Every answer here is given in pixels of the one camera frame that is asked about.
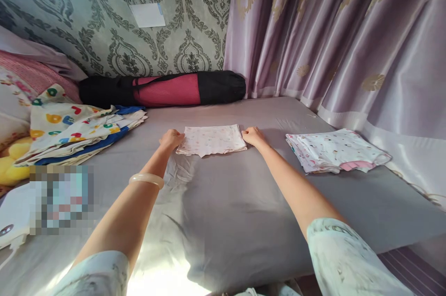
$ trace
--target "stack of folded clothes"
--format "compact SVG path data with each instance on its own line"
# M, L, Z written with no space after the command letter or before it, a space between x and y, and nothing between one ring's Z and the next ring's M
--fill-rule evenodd
M33 143L16 166L77 165L125 136L147 118L143 107L108 110L71 103L64 89L52 85L31 108Z
M306 173L338 174L358 169L367 173L391 159L348 129L314 134L287 134L286 141Z

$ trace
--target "damask pattern wallpaper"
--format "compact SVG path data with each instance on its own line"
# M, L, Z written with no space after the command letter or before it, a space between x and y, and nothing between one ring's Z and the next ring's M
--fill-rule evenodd
M138 28L129 5L158 2L166 27ZM89 75L223 69L230 0L0 0L0 25L65 53Z

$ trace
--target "folded baby clothes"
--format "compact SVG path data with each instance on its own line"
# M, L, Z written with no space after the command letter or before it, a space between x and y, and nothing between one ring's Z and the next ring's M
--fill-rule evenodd
M74 104L67 99L64 89L54 84L32 103L30 135L33 143L15 165L41 164L42 159L45 160L42 164L48 164L48 160L63 163L81 155L82 160L86 160L96 149L109 146L141 124L147 118L145 114L140 107L117 109L111 106L104 110Z
M190 127L184 129L185 137L177 149L177 154L225 154L246 150L237 124L226 126Z
M354 131L341 129L315 134L287 134L286 141L306 173L358 169L367 173L391 159Z

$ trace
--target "forearm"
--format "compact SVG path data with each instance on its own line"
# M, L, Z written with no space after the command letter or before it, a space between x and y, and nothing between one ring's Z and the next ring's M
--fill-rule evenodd
M170 148L159 147L141 173L162 178L171 152ZM73 266L93 254L117 250L127 256L132 271L158 192L159 187L152 183L138 181L127 185L99 222Z
M297 172L268 144L257 147L293 211L302 233L307 239L307 228L317 218L335 218L346 223L336 208L304 176Z

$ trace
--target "woman's left hand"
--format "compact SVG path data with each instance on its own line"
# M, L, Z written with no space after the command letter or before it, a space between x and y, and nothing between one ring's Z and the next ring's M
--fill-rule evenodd
M175 129L168 130L159 140L160 146L173 150L178 147L184 139L184 133L179 133Z

